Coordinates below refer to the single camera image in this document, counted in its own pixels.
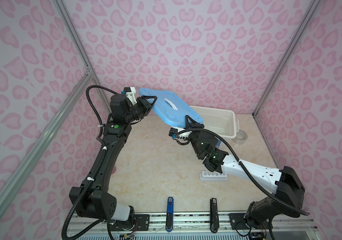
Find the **white robotic arm segment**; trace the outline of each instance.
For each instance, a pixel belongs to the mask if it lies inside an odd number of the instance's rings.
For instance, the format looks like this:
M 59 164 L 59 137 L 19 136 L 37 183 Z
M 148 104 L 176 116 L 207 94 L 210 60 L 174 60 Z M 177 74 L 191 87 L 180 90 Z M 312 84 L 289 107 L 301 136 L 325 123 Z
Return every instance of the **white robotic arm segment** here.
M 253 178 L 263 186 L 263 188 L 267 189 L 271 193 L 276 193 L 278 186 L 275 184 L 275 181 L 279 181 L 281 176 L 281 172 L 278 168 L 264 167 L 244 160 L 240 161 L 244 164 Z M 224 164 L 221 166 L 223 173 L 235 175 L 245 180 L 250 180 L 232 154 L 227 155 L 223 162 Z

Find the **white container handle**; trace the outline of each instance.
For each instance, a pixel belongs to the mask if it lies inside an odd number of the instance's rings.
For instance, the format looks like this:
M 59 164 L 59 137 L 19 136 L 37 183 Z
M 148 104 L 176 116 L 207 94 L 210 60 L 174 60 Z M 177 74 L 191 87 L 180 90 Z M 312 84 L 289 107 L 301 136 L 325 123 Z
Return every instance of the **white container handle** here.
M 177 110 L 177 107 L 175 106 L 175 104 L 173 104 L 173 102 L 171 102 L 170 100 L 168 100 L 167 98 L 164 99 L 168 104 L 171 105 L 171 107 L 175 110 Z

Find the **blue lid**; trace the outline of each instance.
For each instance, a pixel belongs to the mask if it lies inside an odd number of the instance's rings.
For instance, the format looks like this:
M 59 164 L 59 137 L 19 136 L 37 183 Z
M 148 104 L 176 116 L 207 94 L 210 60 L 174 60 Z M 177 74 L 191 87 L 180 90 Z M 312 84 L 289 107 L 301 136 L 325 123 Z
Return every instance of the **blue lid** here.
M 173 92 L 141 88 L 139 94 L 158 97 L 152 109 L 163 122 L 171 127 L 185 128 L 186 115 L 198 123 L 203 123 L 203 118 Z

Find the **robotic arm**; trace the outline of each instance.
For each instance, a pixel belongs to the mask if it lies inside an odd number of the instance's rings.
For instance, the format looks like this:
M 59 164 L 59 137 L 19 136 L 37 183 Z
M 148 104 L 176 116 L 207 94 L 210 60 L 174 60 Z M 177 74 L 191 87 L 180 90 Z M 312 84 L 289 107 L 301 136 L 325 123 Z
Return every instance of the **robotic arm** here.
M 101 88 L 114 93 L 110 102 L 112 113 L 108 116 L 107 123 L 100 125 L 101 131 L 97 139 L 102 146 L 89 174 L 80 187 L 72 187 L 70 191 L 69 197 L 73 207 L 63 225 L 63 240 L 77 239 L 100 222 L 117 222 L 127 230 L 134 226 L 134 208 L 117 203 L 116 198 L 108 193 L 108 185 L 116 158 L 130 134 L 131 125 L 148 115 L 157 97 L 141 96 L 135 99 L 135 88 L 124 88 L 121 93 L 116 93 L 97 85 L 87 88 L 87 96 L 91 88 Z M 87 97 L 87 99 L 101 123 L 100 116 L 90 98 Z M 197 158 L 203 160 L 203 164 L 209 171 L 232 174 L 251 180 L 267 194 L 265 199 L 250 204 L 244 217 L 250 227 L 255 228 L 267 218 L 278 214 L 286 214 L 291 217 L 308 214 L 301 210 L 305 189 L 292 168 L 285 166 L 283 170 L 280 170 L 241 160 L 225 140 L 204 129 L 203 124 L 197 123 L 189 116 L 185 117 L 185 121 L 185 129 L 172 127 L 169 136 L 177 140 L 180 145 L 187 145 L 191 142 Z M 186 142 L 180 143 L 179 139 L 184 139 Z M 216 148 L 218 139 L 228 146 L 232 154 Z M 75 236 L 68 237 L 68 223 L 75 211 L 80 217 L 99 220 Z

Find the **beige table surface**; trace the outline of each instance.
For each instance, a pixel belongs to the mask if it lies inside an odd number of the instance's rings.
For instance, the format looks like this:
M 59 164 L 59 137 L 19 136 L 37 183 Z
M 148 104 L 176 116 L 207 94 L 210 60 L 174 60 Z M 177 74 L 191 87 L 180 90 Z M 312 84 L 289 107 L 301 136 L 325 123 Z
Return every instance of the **beige table surface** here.
M 243 145 L 229 142 L 239 158 L 275 167 L 252 116 L 237 114 L 236 118 L 248 134 Z M 110 180 L 108 192 L 118 203 L 133 206 L 135 212 L 165 212 L 172 196 L 175 212 L 194 212 L 209 211 L 214 197 L 219 211 L 233 211 L 247 210 L 252 201 L 265 197 L 252 182 L 234 175 L 228 175 L 226 182 L 201 182 L 199 174 L 206 170 L 202 160 L 191 144 L 181 146 L 169 137 L 169 129 L 157 115 L 132 126 Z

